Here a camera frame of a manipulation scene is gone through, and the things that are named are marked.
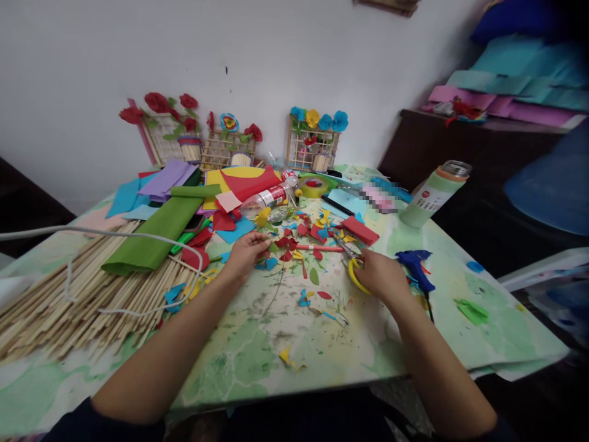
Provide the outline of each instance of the yellow scissors handle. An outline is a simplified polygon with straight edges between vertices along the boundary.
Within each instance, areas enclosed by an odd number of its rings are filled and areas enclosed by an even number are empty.
[[[350,274],[350,278],[352,278],[352,281],[354,282],[354,284],[356,284],[356,287],[358,287],[360,290],[362,290],[367,295],[372,295],[372,293],[370,293],[370,291],[365,286],[360,284],[360,281],[358,280],[358,278],[356,277],[356,274],[354,273],[354,267],[360,268],[360,264],[358,264],[358,260],[356,258],[352,258],[352,259],[350,259],[350,262],[348,262],[348,273]]]

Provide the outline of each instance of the metal lid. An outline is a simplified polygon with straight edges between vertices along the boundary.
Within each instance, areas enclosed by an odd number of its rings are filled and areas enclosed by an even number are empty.
[[[446,161],[441,167],[441,170],[443,170],[446,173],[449,173],[450,175],[454,175],[456,177],[465,177],[470,175],[471,170],[472,170],[472,166],[468,165],[466,163],[463,163],[462,161],[456,161],[456,160],[449,160]]]

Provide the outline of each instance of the blue paper flower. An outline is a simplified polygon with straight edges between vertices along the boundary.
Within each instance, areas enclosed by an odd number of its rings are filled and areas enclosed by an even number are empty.
[[[335,132],[343,132],[348,127],[348,114],[339,110],[333,116],[333,130]]]
[[[328,130],[331,127],[331,117],[328,114],[325,114],[319,120],[319,129],[321,130]]]
[[[233,114],[222,114],[221,127],[223,128],[223,130],[228,130],[229,132],[236,132],[239,130],[239,122],[235,119]]]
[[[300,107],[296,107],[296,106],[295,106],[295,107],[293,107],[293,108],[290,110],[290,114],[291,114],[291,115],[294,115],[294,116],[296,117],[296,119],[297,119],[297,120],[299,120],[299,121],[304,121],[304,120],[305,120],[305,117],[306,117],[306,114],[307,114],[307,112],[305,112],[305,110],[304,110],[304,109],[301,109]]]

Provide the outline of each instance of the painted tablecloth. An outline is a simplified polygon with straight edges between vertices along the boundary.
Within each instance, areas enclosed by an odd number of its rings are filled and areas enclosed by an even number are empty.
[[[339,169],[360,179],[377,173],[367,168]],[[320,200],[301,200],[306,205],[303,211],[315,220]],[[111,201],[112,196],[92,210]],[[436,286],[431,293],[436,327],[471,372],[497,372],[515,379],[566,355],[566,346],[528,311],[516,309],[515,298],[495,279],[466,267],[472,258],[434,222],[416,230],[401,223],[396,214],[380,215],[372,207],[364,220],[380,235],[373,247],[376,252],[390,256],[402,250],[432,252],[426,268]],[[48,273],[66,262],[85,241],[81,235],[55,234],[0,276]],[[215,235],[208,252],[213,257],[230,248]],[[310,252],[303,254],[306,270],[317,270],[319,286],[303,278],[300,262],[288,263],[282,280],[282,263],[272,271],[254,270],[210,336],[172,406],[172,415],[407,373],[396,322],[377,298],[361,293],[351,283],[342,255],[324,252],[324,259],[318,262]],[[349,327],[327,316],[317,317],[298,305],[302,289],[329,293],[333,299],[321,301],[323,307],[344,315]],[[471,324],[456,308],[455,298],[487,309],[488,323],[479,327]],[[319,301],[317,296],[311,299]],[[85,351],[75,351],[62,362],[48,362],[36,352],[23,360],[0,364],[0,435],[48,430],[64,413],[94,394],[131,356],[135,350],[131,341],[127,340],[117,356],[106,352],[98,361],[88,360]],[[291,360],[306,369],[297,371],[282,363],[278,353],[288,346]]]

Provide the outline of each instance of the bundle of wooden skewers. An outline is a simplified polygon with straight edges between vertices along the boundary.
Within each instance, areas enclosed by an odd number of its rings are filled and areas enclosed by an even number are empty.
[[[113,231],[131,233],[138,226],[130,222]],[[196,270],[168,256],[151,273],[122,277],[103,272],[101,265],[124,240],[100,236],[85,244],[73,260],[67,293],[64,264],[0,311],[0,360],[20,359],[40,347],[48,359],[61,360],[71,350],[84,348],[90,349],[89,359],[98,359],[111,347],[117,354],[132,333],[133,346],[143,345],[168,313],[134,317],[98,309],[142,313],[164,306],[164,294],[178,284],[189,287]]]

